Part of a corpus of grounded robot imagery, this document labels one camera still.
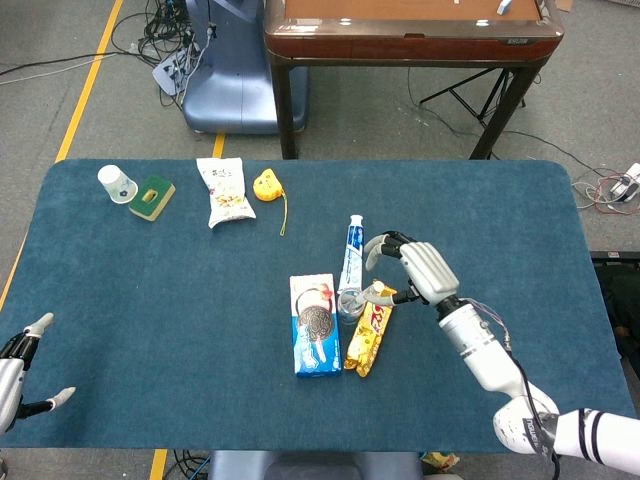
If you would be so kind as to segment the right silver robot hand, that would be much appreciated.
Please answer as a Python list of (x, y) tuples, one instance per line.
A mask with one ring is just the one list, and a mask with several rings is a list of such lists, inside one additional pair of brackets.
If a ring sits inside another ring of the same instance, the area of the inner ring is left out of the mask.
[(365, 291), (363, 299), (380, 306), (396, 306), (420, 299), (439, 308), (461, 302), (457, 296), (459, 280), (439, 251), (428, 242), (421, 242), (398, 231), (387, 231), (369, 240), (363, 252), (367, 255), (365, 268), (371, 271), (381, 256), (399, 260), (409, 276), (408, 290), (391, 295)]

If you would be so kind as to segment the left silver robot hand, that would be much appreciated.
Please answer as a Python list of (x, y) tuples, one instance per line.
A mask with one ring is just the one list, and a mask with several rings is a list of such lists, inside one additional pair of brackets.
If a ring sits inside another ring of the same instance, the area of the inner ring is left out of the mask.
[(10, 431), (17, 420), (51, 412), (64, 405), (76, 392), (75, 386), (62, 389), (53, 397), (25, 403), (26, 375), (45, 331), (54, 323), (54, 314), (45, 313), (11, 337), (1, 348), (1, 434)]

